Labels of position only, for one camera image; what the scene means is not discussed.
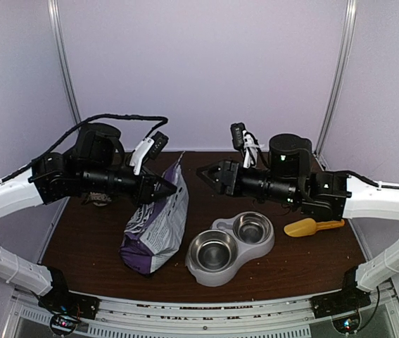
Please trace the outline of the purple pet food bag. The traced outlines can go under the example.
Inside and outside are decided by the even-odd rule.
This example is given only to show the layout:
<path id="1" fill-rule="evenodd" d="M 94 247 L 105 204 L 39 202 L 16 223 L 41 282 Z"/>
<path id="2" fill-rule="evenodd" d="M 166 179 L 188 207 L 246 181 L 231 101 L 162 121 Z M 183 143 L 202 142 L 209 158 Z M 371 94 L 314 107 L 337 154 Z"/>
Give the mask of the purple pet food bag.
<path id="1" fill-rule="evenodd" d="M 143 205 L 125 225 L 119 254 L 124 264 L 141 275 L 151 275 L 179 251 L 186 228 L 189 191 L 180 156 L 163 177 L 177 191 L 160 201 Z"/>

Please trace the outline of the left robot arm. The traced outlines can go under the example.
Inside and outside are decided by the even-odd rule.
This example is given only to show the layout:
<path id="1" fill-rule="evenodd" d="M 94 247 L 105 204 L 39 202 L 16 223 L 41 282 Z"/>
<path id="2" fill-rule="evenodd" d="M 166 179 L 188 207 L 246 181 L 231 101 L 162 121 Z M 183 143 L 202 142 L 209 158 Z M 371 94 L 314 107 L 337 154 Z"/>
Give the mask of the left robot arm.
<path id="1" fill-rule="evenodd" d="M 135 206 L 142 206 L 177 191 L 174 184 L 144 167 L 165 148 L 168 138 L 162 132 L 150 132 L 127 160 L 119 129 L 91 122 L 80 123 L 76 129 L 76 142 L 64 153 L 48 150 L 0 179 L 0 218 L 87 193 L 127 196 Z M 31 263 L 1 247 L 0 278 L 46 296 L 61 313 L 75 307 L 75 297 L 60 270 Z"/>

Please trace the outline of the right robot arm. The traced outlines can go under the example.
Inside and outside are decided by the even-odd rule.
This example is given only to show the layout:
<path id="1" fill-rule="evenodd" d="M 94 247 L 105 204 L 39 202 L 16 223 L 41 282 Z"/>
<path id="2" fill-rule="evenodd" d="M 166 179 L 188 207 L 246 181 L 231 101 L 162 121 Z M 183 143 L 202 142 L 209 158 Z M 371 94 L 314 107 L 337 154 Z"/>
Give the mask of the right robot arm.
<path id="1" fill-rule="evenodd" d="M 269 141 L 268 164 L 262 170 L 233 160 L 197 169 L 217 194 L 275 201 L 318 222 L 375 218 L 399 221 L 399 184 L 373 181 L 350 170 L 311 169 L 312 143 L 295 134 Z M 339 310 L 349 311 L 379 284 L 399 273 L 399 239 L 378 256 L 345 273 L 335 295 Z"/>

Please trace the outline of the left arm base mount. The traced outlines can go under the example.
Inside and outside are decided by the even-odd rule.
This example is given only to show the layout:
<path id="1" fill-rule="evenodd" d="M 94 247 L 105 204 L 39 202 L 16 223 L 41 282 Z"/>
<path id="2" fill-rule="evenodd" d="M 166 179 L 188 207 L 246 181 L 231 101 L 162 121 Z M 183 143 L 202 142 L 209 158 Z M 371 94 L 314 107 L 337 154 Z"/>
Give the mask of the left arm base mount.
<path id="1" fill-rule="evenodd" d="M 97 297 L 69 293 L 64 300 L 49 295 L 34 295 L 38 306 L 50 312 L 49 329 L 57 337 L 67 337 L 85 326 L 85 320 L 94 320 L 99 310 Z"/>

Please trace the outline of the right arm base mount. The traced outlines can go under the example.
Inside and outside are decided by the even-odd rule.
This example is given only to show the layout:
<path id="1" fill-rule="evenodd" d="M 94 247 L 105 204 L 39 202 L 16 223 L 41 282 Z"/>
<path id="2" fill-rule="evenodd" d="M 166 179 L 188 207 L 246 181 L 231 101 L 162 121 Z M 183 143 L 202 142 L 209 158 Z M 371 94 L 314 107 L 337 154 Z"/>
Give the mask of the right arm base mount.
<path id="1" fill-rule="evenodd" d="M 316 319 L 330 317 L 331 324 L 338 333 L 349 335 L 362 328 L 360 309 L 369 306 L 371 298 L 364 292 L 354 294 L 341 290 L 313 296 L 310 304 Z"/>

